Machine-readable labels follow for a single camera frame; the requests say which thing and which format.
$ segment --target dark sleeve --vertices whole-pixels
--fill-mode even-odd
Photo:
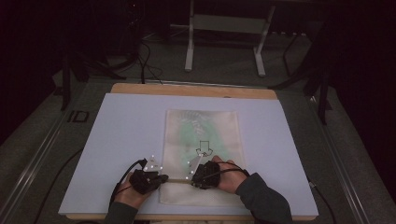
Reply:
[[[134,207],[125,203],[113,203],[108,209],[105,224],[131,224],[136,214],[137,209]]]
[[[292,223],[288,201],[268,188],[257,174],[248,177],[236,190],[242,203],[259,223]]]

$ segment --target person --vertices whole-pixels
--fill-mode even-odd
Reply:
[[[219,164],[221,171],[235,168],[233,161],[224,162],[219,156],[214,156],[212,161]],[[239,195],[242,203],[253,215],[255,223],[292,223],[288,201],[275,190],[268,188],[257,173],[250,176],[238,171],[222,173],[218,189]],[[151,192],[145,195],[136,192],[129,181],[125,181],[110,205],[105,223],[132,223],[139,207],[150,194]]]

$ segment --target table leg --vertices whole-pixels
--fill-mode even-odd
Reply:
[[[190,0],[190,25],[189,25],[189,46],[187,48],[186,65],[184,70],[190,72],[192,70],[192,59],[194,56],[194,0]]]
[[[268,35],[268,29],[270,28],[271,19],[274,15],[275,6],[272,6],[268,12],[266,23],[262,27],[262,38],[260,39],[259,46],[253,48],[254,58],[256,59],[257,71],[259,77],[265,77],[264,65],[262,62],[262,46],[264,45],[265,37]]]

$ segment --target cloth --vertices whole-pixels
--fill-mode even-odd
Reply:
[[[245,167],[236,112],[168,110],[163,150],[163,174],[186,179],[188,161],[203,154],[201,164],[219,155]],[[243,206],[236,195],[218,189],[201,190],[187,184],[166,183],[161,203],[200,206]]]
[[[278,192],[267,187],[262,178],[257,174],[248,177],[236,190],[245,207],[255,217],[255,223],[292,223],[288,201]],[[106,224],[132,223],[137,210],[123,203],[113,203],[105,219]],[[205,222],[206,224],[229,224],[230,222]],[[158,224],[205,224],[197,221],[158,222]]]

